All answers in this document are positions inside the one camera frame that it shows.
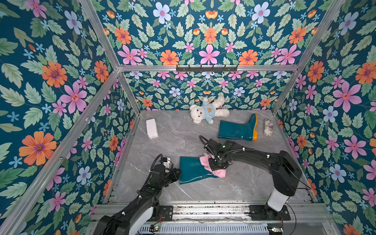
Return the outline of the green rubber boot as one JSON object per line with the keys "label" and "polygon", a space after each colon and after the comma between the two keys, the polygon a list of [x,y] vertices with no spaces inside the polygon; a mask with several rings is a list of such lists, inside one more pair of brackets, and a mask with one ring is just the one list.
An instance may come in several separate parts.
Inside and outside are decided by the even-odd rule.
{"label": "green rubber boot", "polygon": [[199,157],[180,157],[179,168],[181,175],[179,184],[188,184],[207,178],[218,178],[201,164]]}
{"label": "green rubber boot", "polygon": [[252,114],[247,123],[235,123],[221,120],[218,130],[218,138],[256,142],[258,139],[257,125],[257,114]]}

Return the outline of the pink cloth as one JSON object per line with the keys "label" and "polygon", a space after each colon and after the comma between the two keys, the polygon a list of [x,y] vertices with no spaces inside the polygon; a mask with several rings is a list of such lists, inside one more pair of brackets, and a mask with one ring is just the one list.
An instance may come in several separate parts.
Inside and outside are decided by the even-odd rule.
{"label": "pink cloth", "polygon": [[209,160],[213,160],[214,157],[213,155],[209,153],[205,153],[204,156],[200,157],[200,162],[202,166],[204,167],[205,170],[209,171],[212,175],[219,177],[219,178],[224,178],[226,176],[226,170],[225,169],[219,169],[219,170],[212,170],[210,167]]}

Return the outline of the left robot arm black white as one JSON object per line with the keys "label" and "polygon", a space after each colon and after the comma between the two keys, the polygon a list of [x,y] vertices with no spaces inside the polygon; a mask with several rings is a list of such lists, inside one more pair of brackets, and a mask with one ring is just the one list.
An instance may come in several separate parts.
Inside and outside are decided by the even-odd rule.
{"label": "left robot arm black white", "polygon": [[152,167],[137,197],[113,216],[103,216],[94,231],[95,235],[135,235],[151,218],[161,217],[159,198],[163,188],[179,180],[182,170],[157,164]]}

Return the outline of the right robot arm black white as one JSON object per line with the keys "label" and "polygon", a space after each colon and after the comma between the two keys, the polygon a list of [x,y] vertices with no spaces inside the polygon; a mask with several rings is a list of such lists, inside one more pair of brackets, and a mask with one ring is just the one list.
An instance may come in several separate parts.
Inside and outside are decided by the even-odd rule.
{"label": "right robot arm black white", "polygon": [[274,188],[265,205],[265,212],[280,212],[288,199],[295,195],[301,182],[302,170],[288,152],[264,152],[243,147],[233,141],[221,144],[201,135],[199,139],[211,155],[208,164],[212,171],[225,170],[233,162],[240,162],[264,169],[271,174]]}

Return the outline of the white teddy bear blue shirt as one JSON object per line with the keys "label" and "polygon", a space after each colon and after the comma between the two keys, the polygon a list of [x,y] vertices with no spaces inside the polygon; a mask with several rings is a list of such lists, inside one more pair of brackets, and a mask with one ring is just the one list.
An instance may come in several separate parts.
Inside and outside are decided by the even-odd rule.
{"label": "white teddy bear blue shirt", "polygon": [[208,124],[213,124],[213,119],[215,117],[228,117],[230,111],[228,109],[222,108],[225,103],[224,96],[219,96],[215,101],[209,102],[208,98],[203,99],[202,106],[191,105],[190,115],[194,123],[200,124],[202,120],[206,120]]}

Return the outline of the grey white crumpled rag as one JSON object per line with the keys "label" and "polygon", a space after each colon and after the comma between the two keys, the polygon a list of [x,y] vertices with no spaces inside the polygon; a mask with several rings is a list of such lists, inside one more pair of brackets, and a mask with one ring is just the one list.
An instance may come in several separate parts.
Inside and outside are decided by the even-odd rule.
{"label": "grey white crumpled rag", "polygon": [[273,121],[266,118],[263,122],[263,134],[267,137],[272,137],[273,126],[274,126]]}

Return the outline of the white rectangular box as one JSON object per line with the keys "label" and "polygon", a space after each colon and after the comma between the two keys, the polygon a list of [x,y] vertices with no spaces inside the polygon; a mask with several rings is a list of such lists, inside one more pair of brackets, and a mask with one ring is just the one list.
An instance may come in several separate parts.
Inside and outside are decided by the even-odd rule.
{"label": "white rectangular box", "polygon": [[150,139],[158,137],[157,122],[154,118],[146,120],[146,131]]}

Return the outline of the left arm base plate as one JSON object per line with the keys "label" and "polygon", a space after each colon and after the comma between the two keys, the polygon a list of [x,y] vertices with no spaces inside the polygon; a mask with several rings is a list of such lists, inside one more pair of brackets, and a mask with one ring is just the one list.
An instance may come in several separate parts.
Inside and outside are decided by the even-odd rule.
{"label": "left arm base plate", "polygon": [[157,206],[154,208],[153,218],[151,221],[172,221],[174,207],[171,205]]}

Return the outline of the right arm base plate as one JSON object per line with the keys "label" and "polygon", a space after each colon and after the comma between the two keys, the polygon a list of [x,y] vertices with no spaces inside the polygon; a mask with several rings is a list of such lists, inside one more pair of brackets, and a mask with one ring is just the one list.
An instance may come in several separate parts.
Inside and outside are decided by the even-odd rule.
{"label": "right arm base plate", "polygon": [[271,207],[266,205],[249,205],[249,216],[252,219],[257,220],[266,220],[266,221],[290,221],[291,216],[287,209],[287,206],[284,205],[280,211],[275,211]]}

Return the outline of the black hook rail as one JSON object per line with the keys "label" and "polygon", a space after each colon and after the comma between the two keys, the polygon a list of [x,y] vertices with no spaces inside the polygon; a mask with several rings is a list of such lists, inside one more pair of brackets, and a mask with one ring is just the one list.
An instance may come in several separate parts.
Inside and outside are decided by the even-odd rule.
{"label": "black hook rail", "polygon": [[233,72],[238,70],[238,66],[227,66],[227,65],[184,65],[176,66],[176,71],[181,72]]}

